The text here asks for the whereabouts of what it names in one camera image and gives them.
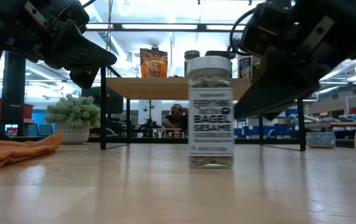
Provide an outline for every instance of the potted plant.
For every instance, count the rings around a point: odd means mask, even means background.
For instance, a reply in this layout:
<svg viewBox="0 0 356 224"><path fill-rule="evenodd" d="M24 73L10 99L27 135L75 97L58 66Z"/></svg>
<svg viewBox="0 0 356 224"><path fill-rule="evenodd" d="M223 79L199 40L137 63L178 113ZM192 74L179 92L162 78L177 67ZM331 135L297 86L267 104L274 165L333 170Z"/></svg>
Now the potted plant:
<svg viewBox="0 0 356 224"><path fill-rule="evenodd" d="M100 109L92 97L74 98L68 94L56 105L48 105L47 124L55 123L55 133L63 134L62 144L83 144L90 137L90 129L100 126Z"/></svg>

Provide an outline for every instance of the orange snack package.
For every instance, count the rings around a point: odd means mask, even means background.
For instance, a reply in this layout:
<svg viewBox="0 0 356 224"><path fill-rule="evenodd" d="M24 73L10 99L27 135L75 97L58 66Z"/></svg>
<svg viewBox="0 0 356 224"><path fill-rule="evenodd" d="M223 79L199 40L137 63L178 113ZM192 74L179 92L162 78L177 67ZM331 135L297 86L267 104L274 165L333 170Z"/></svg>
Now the orange snack package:
<svg viewBox="0 0 356 224"><path fill-rule="evenodd" d="M167 78L168 59L167 52L157 47L140 49L141 73L143 78Z"/></svg>

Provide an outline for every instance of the spice jar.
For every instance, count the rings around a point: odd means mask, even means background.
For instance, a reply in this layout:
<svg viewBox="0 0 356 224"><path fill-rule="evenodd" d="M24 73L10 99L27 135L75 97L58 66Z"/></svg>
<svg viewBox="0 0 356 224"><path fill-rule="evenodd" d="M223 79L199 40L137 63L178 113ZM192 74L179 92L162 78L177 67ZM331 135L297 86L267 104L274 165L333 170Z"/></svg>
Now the spice jar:
<svg viewBox="0 0 356 224"><path fill-rule="evenodd" d="M189 165L233 165L233 88L229 59L205 56L188 64Z"/></svg>
<svg viewBox="0 0 356 224"><path fill-rule="evenodd" d="M197 50L188 50L185 52L184 57L185 57L184 76L187 77L188 62L194 58L200 57L200 52L198 52Z"/></svg>

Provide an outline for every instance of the ceiling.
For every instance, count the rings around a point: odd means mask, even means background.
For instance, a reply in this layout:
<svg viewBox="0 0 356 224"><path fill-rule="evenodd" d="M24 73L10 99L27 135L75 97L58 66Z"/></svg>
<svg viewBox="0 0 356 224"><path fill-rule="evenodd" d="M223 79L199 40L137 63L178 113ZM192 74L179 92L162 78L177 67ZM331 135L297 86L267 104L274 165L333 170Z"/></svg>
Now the ceiling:
<svg viewBox="0 0 356 224"><path fill-rule="evenodd" d="M158 23L158 24L230 24L232 25L243 13L252 9L260 1L253 1L249 6L243 0L201 0L200 5L196 0L113 0L111 6L112 23ZM109 0L97 0L85 8L91 22L108 22ZM198 50L202 55L208 50L226 50L228 46L227 32L112 32L112 52L118 56L118 61L113 67L122 77L140 77L139 49L150 48L157 45L160 50L168 53L168 75L183 76L184 52ZM84 37L105 48L104 33L99 31L85 32ZM339 65L335 74L323 80L324 82L345 83L349 78L356 76L355 68L349 68L356 60L346 60ZM2 79L3 58L0 61L0 79ZM237 77L237 62L232 60L233 77ZM77 93L79 87L71 82L53 82L53 80L69 80L68 71L55 70L45 63L32 63L27 61L26 78L33 80L28 88L28 96L33 97L61 97L67 93ZM332 88L337 84L326 84L322 90Z"/></svg>

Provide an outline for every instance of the white planter pot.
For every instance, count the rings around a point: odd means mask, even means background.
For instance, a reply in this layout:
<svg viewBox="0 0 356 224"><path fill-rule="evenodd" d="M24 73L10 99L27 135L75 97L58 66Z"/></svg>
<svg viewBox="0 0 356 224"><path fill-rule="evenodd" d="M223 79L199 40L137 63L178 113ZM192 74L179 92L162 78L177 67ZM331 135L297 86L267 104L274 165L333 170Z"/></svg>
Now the white planter pot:
<svg viewBox="0 0 356 224"><path fill-rule="evenodd" d="M60 123L56 123L55 133L63 134L62 144L83 144L90 137L90 129L88 128L69 128Z"/></svg>

